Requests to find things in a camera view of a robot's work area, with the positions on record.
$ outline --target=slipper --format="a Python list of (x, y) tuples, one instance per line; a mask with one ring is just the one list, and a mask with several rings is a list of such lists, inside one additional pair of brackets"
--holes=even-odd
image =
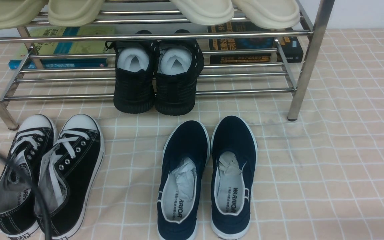
[(296, 0), (232, 0), (248, 19), (265, 29), (285, 29), (300, 21)]
[(47, 3), (48, 0), (0, 0), (0, 29), (30, 23)]
[(48, 20), (55, 26), (83, 26), (93, 22), (105, 0), (50, 0)]
[(192, 23), (214, 26), (232, 20), (230, 0), (170, 0)]

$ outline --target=cable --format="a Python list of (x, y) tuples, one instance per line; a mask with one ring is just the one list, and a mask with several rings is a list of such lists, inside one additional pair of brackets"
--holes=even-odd
[(35, 186), (35, 184), (32, 182), (32, 180), (23, 172), (21, 171), (16, 164), (13, 163), (13, 161), (8, 161), (6, 157), (0, 154), (0, 161), (7, 164), (8, 167), (11, 167), (16, 173), (20, 175), (21, 178), (26, 180), (26, 183), (29, 184), (29, 186), (32, 189), (32, 192), (35, 193), (35, 198), (38, 202), (38, 205), (40, 206), (42, 210), (42, 217), (44, 219), (44, 234), (45, 234), (45, 240), (51, 240), (51, 231), (50, 231), (50, 225), (51, 225), (51, 219), (50, 214), (48, 211), (48, 207), (45, 204), (44, 197), (42, 196), (41, 191), (38, 189), (38, 186)]

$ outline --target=shoe rack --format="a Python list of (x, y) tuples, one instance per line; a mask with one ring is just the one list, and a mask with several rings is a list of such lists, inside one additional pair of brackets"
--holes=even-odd
[[(239, 77), (260, 77), (260, 76), (279, 76), (282, 80), (287, 81), (288, 87), (286, 88), (264, 88), (264, 89), (241, 89), (241, 90), (216, 90), (216, 91), (197, 91), (197, 95), (229, 95), (229, 94), (267, 94), (267, 93), (290, 93), (293, 94), (290, 110), (288, 111), (287, 119), (289, 121), (297, 120), (300, 112), (300, 107), (306, 93), (306, 89), (311, 78), (312, 71), (317, 60), (317, 56), (321, 47), (321, 43), (326, 31), (327, 23), (329, 21), (332, 8), (335, 0), (320, 0), (319, 9), (317, 12), (314, 24), (306, 14), (303, 6), (299, 0), (297, 2), (300, 6), (300, 23), (301, 30), (291, 31), (270, 31), (270, 32), (226, 32), (226, 33), (189, 33), (189, 34), (146, 34), (146, 35), (107, 35), (107, 36), (59, 36), (59, 37), (30, 37), (26, 27), (31, 26), (50, 26), (48, 20), (34, 20), (26, 26), (18, 27), (17, 30), (20, 37), (0, 38), (0, 44), (8, 43), (24, 43), (29, 49), (29, 52), (22, 59), (18, 69), (13, 74), (11, 80), (8, 82), (5, 91), (0, 96), (0, 117), (9, 129), (16, 130), (18, 128), (17, 122), (13, 119), (10, 112), (7, 110), (7, 105), (10, 101), (28, 101), (28, 100), (81, 100), (81, 99), (107, 99), (112, 98), (113, 94), (64, 94), (64, 95), (29, 95), (18, 96), (15, 91), (21, 83), (51, 83), (51, 82), (81, 82), (81, 81), (114, 81), (115, 77), (98, 77), (90, 75), (90, 77), (56, 77), (56, 78), (27, 78), (31, 73), (67, 73), (67, 72), (111, 72), (115, 75), (113, 67), (103, 68), (72, 68), (72, 69), (45, 69), (41, 63), (41, 59), (57, 59), (57, 58), (108, 58), (114, 57), (115, 54), (70, 54), (70, 55), (37, 55), (33, 43), (39, 42), (67, 42), (67, 41), (84, 41), (84, 40), (180, 40), (180, 39), (209, 39), (209, 38), (250, 38), (250, 37), (274, 37), (275, 43), (269, 49), (257, 50), (230, 50), (230, 51), (203, 51), (205, 55), (211, 54), (244, 54), (244, 53), (271, 53), (276, 59), (276, 53), (279, 53), (282, 62), (268, 62), (268, 63), (252, 63), (252, 64), (229, 64), (229, 65), (206, 65), (204, 69), (231, 69), (231, 68), (256, 68), (261, 72), (243, 72), (243, 73), (222, 73), (222, 74), (201, 74), (199, 78), (239, 78)], [(119, 0), (119, 3), (160, 3), (168, 2), (168, 0)], [(38, 17), (44, 18), (47, 12), (41, 12)], [(178, 10), (148, 10), (148, 11), (101, 11), (99, 17), (103, 19), (96, 19), (92, 24), (154, 24), (154, 23), (189, 23)], [(134, 16), (133, 19), (127, 20), (111, 20), (114, 16)], [(247, 18), (241, 14), (239, 9), (235, 9), (235, 17), (232, 21), (244, 21)], [(290, 70), (289, 64), (282, 51), (278, 38), (285, 36), (307, 36), (309, 44), (307, 46), (306, 54), (300, 76), (294, 79)], [(37, 69), (24, 69), (26, 63), (33, 61)], [(267, 67), (280, 67), (281, 71), (265, 71)]]

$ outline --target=book cover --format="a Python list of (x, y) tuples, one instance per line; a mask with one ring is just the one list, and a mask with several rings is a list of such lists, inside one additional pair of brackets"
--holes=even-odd
[[(208, 32), (262, 32), (270, 31), (262, 29), (251, 22), (228, 22), (217, 26), (209, 26)], [(210, 50), (250, 50), (273, 47), (274, 38), (224, 38), (209, 39)], [(296, 37), (284, 37), (281, 39), (282, 50), (288, 62), (301, 62), (303, 49)], [(249, 53), (232, 55), (211, 55), (210, 64), (232, 63), (258, 63), (269, 62), (270, 53)]]
[[(113, 26), (82, 26), (82, 27), (52, 27), (38, 28), (30, 32), (32, 37), (38, 36), (77, 36), (77, 35), (112, 35), (115, 33)], [(105, 53), (105, 41), (77, 41), (77, 42), (49, 42), (36, 43), (38, 53), (42, 55), (51, 54), (87, 54)], [(14, 59), (9, 61), (10, 69), (17, 69), (27, 49), (21, 45)], [(72, 67), (106, 67), (106, 58), (83, 58), (83, 59), (42, 59), (45, 68), (72, 68)], [(36, 66), (31, 62), (27, 67), (34, 69)]]

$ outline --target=shoe toe cap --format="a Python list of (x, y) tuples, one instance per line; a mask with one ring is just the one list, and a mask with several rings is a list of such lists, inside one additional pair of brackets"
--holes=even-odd
[(32, 115), (22, 123), (22, 125), (19, 127), (19, 131), (24, 131), (26, 129), (32, 129), (32, 128), (51, 128), (51, 122), (49, 119), (41, 114)]
[(78, 114), (71, 117), (63, 127), (63, 130), (69, 129), (90, 129), (90, 130), (98, 130), (96, 122), (94, 119), (85, 114)]

